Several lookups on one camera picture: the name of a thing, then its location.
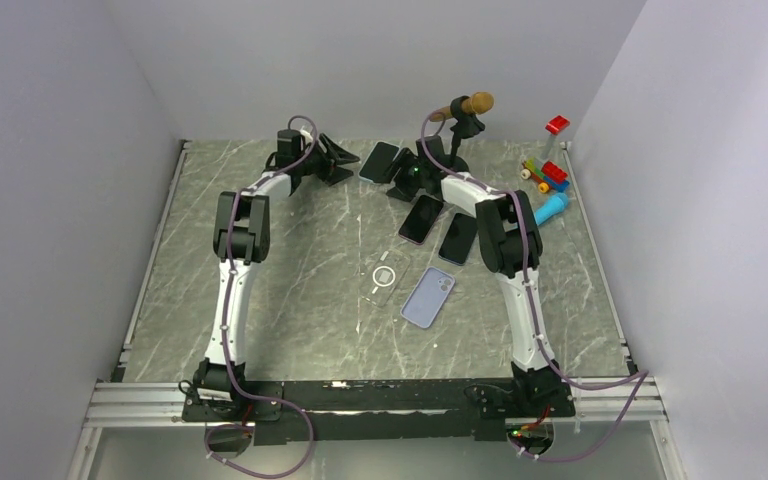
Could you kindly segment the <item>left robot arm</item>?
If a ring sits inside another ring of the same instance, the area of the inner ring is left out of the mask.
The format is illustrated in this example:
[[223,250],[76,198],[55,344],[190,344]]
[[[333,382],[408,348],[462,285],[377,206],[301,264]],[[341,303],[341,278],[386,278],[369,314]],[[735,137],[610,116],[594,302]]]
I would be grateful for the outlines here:
[[204,358],[192,379],[179,384],[184,421],[238,422],[266,401],[265,394],[245,385],[245,334],[254,284],[270,251],[271,206],[290,197],[307,176],[328,186],[351,178],[348,167],[359,160],[325,134],[285,128],[259,178],[221,193],[212,237],[219,293]]

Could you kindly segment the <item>lavender phone case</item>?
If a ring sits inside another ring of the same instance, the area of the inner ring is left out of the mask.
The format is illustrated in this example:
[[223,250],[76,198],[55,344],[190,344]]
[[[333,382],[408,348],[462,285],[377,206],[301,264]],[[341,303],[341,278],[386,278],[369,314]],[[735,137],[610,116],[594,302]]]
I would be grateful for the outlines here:
[[453,276],[428,267],[402,306],[401,317],[421,329],[430,328],[454,286]]

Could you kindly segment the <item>dark blue phone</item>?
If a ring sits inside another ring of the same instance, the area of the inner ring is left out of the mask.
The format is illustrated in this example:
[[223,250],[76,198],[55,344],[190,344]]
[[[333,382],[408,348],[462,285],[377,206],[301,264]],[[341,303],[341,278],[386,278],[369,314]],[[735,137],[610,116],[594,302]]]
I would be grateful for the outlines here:
[[477,231],[477,221],[474,217],[456,213],[438,249],[438,256],[449,263],[463,266],[467,262]]

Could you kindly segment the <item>dark purple phone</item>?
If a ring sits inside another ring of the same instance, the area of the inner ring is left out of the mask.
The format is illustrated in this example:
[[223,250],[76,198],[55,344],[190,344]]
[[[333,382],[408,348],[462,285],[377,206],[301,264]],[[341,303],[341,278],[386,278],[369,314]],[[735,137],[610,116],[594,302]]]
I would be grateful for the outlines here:
[[416,245],[422,245],[434,227],[444,203],[437,198],[422,195],[413,204],[398,229],[398,236]]

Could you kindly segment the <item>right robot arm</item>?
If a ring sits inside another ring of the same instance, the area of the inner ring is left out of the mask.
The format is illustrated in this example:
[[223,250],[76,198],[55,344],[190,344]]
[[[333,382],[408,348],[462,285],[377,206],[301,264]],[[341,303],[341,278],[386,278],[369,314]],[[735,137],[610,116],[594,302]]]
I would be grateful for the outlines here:
[[502,191],[473,176],[460,158],[439,160],[442,141],[423,137],[418,152],[401,150],[389,167],[389,196],[430,199],[461,209],[477,223],[482,261],[499,283],[512,334],[512,380],[508,387],[472,386],[466,395],[484,418],[572,417],[572,389],[545,335],[539,299],[543,242],[527,195]]

